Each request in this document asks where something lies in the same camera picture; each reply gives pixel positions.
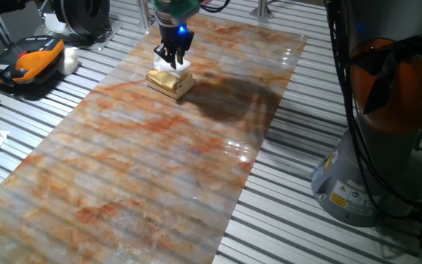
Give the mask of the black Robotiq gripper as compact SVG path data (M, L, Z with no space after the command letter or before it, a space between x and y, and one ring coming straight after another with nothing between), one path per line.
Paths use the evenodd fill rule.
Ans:
M174 26L159 25L161 44L154 49L154 52L173 69L176 69L177 62L182 65L185 52L190 49L194 38L194 32L186 23Z

